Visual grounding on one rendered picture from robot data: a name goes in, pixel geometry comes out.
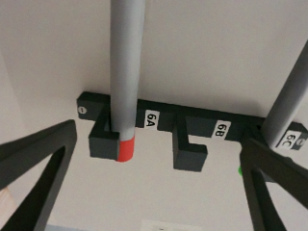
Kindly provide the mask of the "beige wall panel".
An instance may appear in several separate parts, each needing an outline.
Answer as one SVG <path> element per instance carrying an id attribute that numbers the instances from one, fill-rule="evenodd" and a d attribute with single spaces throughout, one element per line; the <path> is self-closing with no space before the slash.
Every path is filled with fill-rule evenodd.
<path id="1" fill-rule="evenodd" d="M 145 0 L 138 99 L 267 117 L 308 39 L 308 0 Z M 241 145 L 173 169 L 172 133 L 135 127 L 127 162 L 91 158 L 83 92 L 110 92 L 110 0 L 0 0 L 0 144 L 68 119 L 78 140 L 47 224 L 253 231 Z"/>

